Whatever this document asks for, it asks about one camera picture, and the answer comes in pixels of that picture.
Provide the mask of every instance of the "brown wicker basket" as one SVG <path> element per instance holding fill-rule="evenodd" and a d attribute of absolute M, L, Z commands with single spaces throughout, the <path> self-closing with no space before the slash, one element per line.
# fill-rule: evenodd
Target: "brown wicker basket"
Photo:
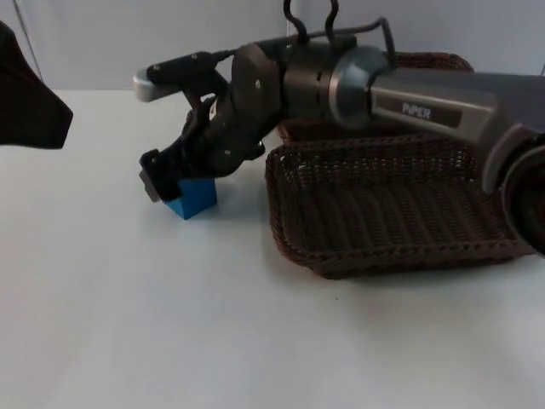
<path fill-rule="evenodd" d="M 469 71 L 472 72 L 471 65 L 459 55 L 447 53 L 397 53 L 399 66 L 405 68 L 433 68 L 436 70 L 451 71 Z M 302 134 L 294 132 L 300 125 L 311 125 L 313 132 Z M 286 144 L 305 142 L 305 141 L 328 141 L 336 138 L 336 133 L 332 132 L 335 126 L 321 124 L 316 122 L 301 121 L 300 119 L 288 119 L 283 121 L 278 127 L 277 132 Z M 366 135 L 404 135 L 410 133 L 407 127 L 392 124 L 387 121 L 380 121 L 372 124 L 364 134 L 362 132 L 346 132 L 345 137 L 361 137 Z"/>
<path fill-rule="evenodd" d="M 505 262 L 532 251 L 473 153 L 435 135 L 282 146 L 267 159 L 280 251 L 327 279 Z"/>

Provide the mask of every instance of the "blue cube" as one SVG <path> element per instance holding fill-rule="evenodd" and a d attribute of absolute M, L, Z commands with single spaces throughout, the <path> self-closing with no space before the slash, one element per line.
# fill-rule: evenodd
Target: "blue cube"
<path fill-rule="evenodd" d="M 164 203 L 184 220 L 191 219 L 218 203 L 215 180 L 213 179 L 180 181 L 178 185 L 184 195 L 180 199 Z"/>

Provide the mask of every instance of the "white table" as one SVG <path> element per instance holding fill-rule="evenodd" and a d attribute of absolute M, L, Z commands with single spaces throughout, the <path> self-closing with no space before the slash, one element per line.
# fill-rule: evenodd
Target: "white table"
<path fill-rule="evenodd" d="M 276 250 L 263 160 L 189 222 L 148 200 L 180 97 L 61 96 L 65 150 L 0 149 L 2 409 L 545 407 L 541 260 L 316 278 Z"/>

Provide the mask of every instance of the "dark fabric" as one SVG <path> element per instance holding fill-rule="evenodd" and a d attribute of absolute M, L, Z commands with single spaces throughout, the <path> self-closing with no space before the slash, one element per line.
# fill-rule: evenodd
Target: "dark fabric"
<path fill-rule="evenodd" d="M 0 21 L 0 145 L 60 149 L 72 116 L 34 74 L 14 32 Z"/>

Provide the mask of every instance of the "white background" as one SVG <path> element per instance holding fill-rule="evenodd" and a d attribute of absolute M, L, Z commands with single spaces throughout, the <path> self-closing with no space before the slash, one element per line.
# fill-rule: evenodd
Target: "white background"
<path fill-rule="evenodd" d="M 45 80 L 57 89 L 129 88 L 133 72 L 155 61 L 285 33 L 282 0 L 16 1 Z M 542 0 L 340 3 L 337 26 L 384 15 L 402 51 L 458 53 L 480 71 L 537 75 L 545 63 Z M 309 27 L 322 27 L 329 0 L 294 4 Z M 382 46 L 377 35 L 361 41 Z"/>

